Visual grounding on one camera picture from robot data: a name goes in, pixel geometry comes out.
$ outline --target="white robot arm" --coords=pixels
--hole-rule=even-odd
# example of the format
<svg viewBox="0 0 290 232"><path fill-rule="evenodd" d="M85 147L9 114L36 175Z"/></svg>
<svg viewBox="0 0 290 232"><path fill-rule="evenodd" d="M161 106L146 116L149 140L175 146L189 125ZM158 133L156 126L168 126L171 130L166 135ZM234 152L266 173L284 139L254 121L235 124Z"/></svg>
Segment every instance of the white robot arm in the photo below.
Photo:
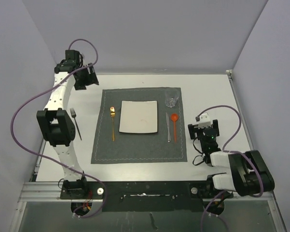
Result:
<svg viewBox="0 0 290 232"><path fill-rule="evenodd" d="M55 74L55 82L54 86L57 85L61 80L63 80L68 75L68 72L59 72ZM61 84L58 88L56 88L45 106L44 110L49 111L57 111L58 109L67 110L69 97L71 90L75 84L75 78L71 77L66 80L63 84ZM51 124L58 124L58 120L54 119ZM75 169L76 171L83 172L79 163L77 161L77 157L74 150L73 141L70 142L69 146L66 145L56 145L53 146L54 150L59 156L60 162L68 165L69 167ZM64 179L68 181L77 181L82 178L82 176L78 173L71 171L68 168L63 168L64 171Z"/></svg>
<svg viewBox="0 0 290 232"><path fill-rule="evenodd" d="M44 110L37 112L37 120L43 137L54 148L60 162L81 173L83 173L83 170L77 161L73 146L75 126L67 113L67 106L73 86L76 90L86 89L88 85L98 85L98 80L93 67L90 67L76 72L64 83L60 84L60 82L69 73L82 66L82 55L75 50L66 50L66 59L55 67L54 86L58 84L60 86L53 90ZM83 188L84 176L71 171L69 168L63 168L63 170L64 184L67 189Z"/></svg>
<svg viewBox="0 0 290 232"><path fill-rule="evenodd" d="M215 189L236 191L240 196L253 195L260 192L259 180L264 191L274 189L274 180L259 151L221 151L216 141L220 135L218 121L212 120L208 113L196 117L196 124L189 124L188 129L190 138L200 141L203 162L226 168L224 173L210 176Z"/></svg>

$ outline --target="silver knife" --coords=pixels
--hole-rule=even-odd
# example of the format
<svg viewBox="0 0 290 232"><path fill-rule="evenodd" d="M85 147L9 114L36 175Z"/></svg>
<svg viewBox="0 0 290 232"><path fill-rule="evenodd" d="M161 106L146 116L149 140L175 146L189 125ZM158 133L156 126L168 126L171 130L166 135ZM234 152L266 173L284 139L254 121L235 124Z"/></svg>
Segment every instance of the silver knife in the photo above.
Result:
<svg viewBox="0 0 290 232"><path fill-rule="evenodd" d="M170 143L169 116L167 113L166 113L166 124L167 124L167 141Z"/></svg>

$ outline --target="orange spoon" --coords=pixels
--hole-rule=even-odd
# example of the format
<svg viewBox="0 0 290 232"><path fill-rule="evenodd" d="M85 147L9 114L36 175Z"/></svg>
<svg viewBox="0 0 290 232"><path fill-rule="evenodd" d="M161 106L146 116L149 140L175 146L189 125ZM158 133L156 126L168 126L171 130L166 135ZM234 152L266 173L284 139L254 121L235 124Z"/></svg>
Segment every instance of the orange spoon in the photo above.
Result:
<svg viewBox="0 0 290 232"><path fill-rule="evenodd" d="M170 119L174 122L174 141L176 142L176 121L178 120L179 116L177 114L172 114Z"/></svg>

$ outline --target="black bracket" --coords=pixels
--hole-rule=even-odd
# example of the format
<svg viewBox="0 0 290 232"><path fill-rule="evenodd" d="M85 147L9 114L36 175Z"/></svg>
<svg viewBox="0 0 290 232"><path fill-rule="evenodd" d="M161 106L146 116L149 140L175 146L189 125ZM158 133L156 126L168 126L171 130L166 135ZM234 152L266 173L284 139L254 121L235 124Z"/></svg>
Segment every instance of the black bracket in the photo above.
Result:
<svg viewBox="0 0 290 232"><path fill-rule="evenodd" d="M202 152L205 154L204 162L211 163L210 154L221 151L216 141L220 135L218 120L213 120L211 127L198 128L197 125L188 125L191 139L198 139L201 143Z"/></svg>
<svg viewBox="0 0 290 232"><path fill-rule="evenodd" d="M51 146L65 145L69 146L75 138L75 126L66 110L39 110L37 120L46 141Z"/></svg>
<svg viewBox="0 0 290 232"><path fill-rule="evenodd" d="M98 195L103 188L98 182L87 182L92 192L92 199L102 199L105 192ZM220 190L214 189L212 181L137 181L104 182L107 188L107 200L103 212L145 212L190 210L202 212L203 198L213 198ZM61 190L61 199L75 199Z"/></svg>
<svg viewBox="0 0 290 232"><path fill-rule="evenodd" d="M82 66L83 66L83 57L80 54L80 52L75 50L66 50L66 58L56 65L55 73L59 72L71 73L72 71ZM97 75L93 66L74 73L74 78L76 81L74 84L75 90L86 89L86 86L92 84L99 85Z"/></svg>
<svg viewBox="0 0 290 232"><path fill-rule="evenodd" d="M271 176L259 151L248 151L246 156L252 161L259 172L264 192L272 191L275 188L275 182ZM234 187L240 196L252 195L260 192L260 183L254 172L250 172L252 167L242 157L241 154L228 155Z"/></svg>
<svg viewBox="0 0 290 232"><path fill-rule="evenodd" d="M86 178L83 176L80 180L68 181L64 180L61 189L61 199L81 199L88 198L89 185Z"/></svg>

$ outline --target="white wall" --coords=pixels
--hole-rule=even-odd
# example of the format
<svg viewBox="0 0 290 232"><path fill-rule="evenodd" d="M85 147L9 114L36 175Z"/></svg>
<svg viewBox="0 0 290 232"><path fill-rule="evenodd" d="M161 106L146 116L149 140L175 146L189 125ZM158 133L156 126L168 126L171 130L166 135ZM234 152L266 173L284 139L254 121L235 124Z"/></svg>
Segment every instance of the white wall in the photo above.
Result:
<svg viewBox="0 0 290 232"><path fill-rule="evenodd" d="M269 0L234 69L256 148L290 232L290 0Z"/></svg>
<svg viewBox="0 0 290 232"><path fill-rule="evenodd" d="M266 2L23 0L56 61L67 43L86 38L99 50L99 73L224 73Z"/></svg>
<svg viewBox="0 0 290 232"><path fill-rule="evenodd" d="M10 120L17 107L53 83L54 60L21 0L0 0L0 232L7 232L24 181L36 158L13 142ZM38 151L41 133L35 118L46 98L16 119L16 136Z"/></svg>

